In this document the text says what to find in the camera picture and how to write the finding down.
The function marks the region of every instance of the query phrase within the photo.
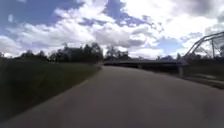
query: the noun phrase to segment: overpass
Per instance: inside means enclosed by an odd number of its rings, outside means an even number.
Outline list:
[[[203,44],[209,43],[212,47],[211,51],[206,51]],[[179,73],[180,76],[183,75],[183,66],[188,65],[188,61],[194,59],[196,55],[202,54],[204,52],[206,57],[215,58],[220,56],[220,49],[224,49],[224,32],[215,33],[212,35],[204,36],[200,40],[194,43],[189,51],[183,56],[181,60],[126,60],[126,61],[105,61],[104,65],[110,66],[122,66],[122,67],[132,67],[140,68],[152,71],[161,71],[169,73]]]

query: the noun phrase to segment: road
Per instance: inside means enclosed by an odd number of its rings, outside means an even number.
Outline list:
[[[223,128],[224,93],[168,75],[103,67],[3,128]]]

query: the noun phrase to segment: cumulus cloud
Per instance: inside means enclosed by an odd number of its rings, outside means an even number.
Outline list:
[[[77,19],[78,22],[83,22],[85,19],[95,19],[104,22],[114,22],[115,20],[106,14],[102,13],[106,7],[107,0],[79,0],[79,2],[84,2],[85,4],[79,9],[56,9],[55,13],[62,18],[66,19]]]
[[[132,56],[155,58],[163,54],[163,50],[157,48],[161,38],[176,39],[183,47],[176,53],[184,53],[201,37],[192,34],[203,36],[224,29],[223,0],[121,0],[121,13],[128,14],[129,19],[138,19],[141,24],[129,23],[128,17],[117,21],[108,16],[105,13],[108,0],[77,2],[82,3],[78,9],[56,8],[54,14],[59,20],[55,24],[23,23],[8,30],[16,36],[17,42],[41,44],[46,50],[61,47],[64,43],[79,47],[96,41],[101,46],[127,49]],[[13,16],[9,16],[8,21],[13,20]],[[183,38],[192,39],[183,42]]]
[[[7,55],[17,56],[21,52],[21,45],[7,36],[0,35],[0,51]]]
[[[131,57],[145,57],[150,59],[156,59],[158,56],[164,54],[162,49],[151,48],[132,49],[129,53]]]
[[[8,29],[16,35],[17,41],[29,45],[41,44],[51,49],[68,43],[70,46],[82,46],[88,42],[98,42],[100,45],[131,48],[144,45],[157,46],[158,31],[148,24],[136,26],[119,26],[112,18],[103,13],[104,1],[88,1],[79,9],[56,9],[55,14],[60,20],[53,25],[20,24]],[[104,21],[93,25],[81,25],[84,19]]]

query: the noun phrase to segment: blue sky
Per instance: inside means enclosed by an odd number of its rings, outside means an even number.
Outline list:
[[[132,57],[184,54],[223,30],[223,0],[0,0],[0,52],[50,53],[98,42]]]

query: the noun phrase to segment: grassy slope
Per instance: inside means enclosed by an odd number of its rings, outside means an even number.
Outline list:
[[[96,71],[87,64],[1,61],[0,121],[71,88]]]

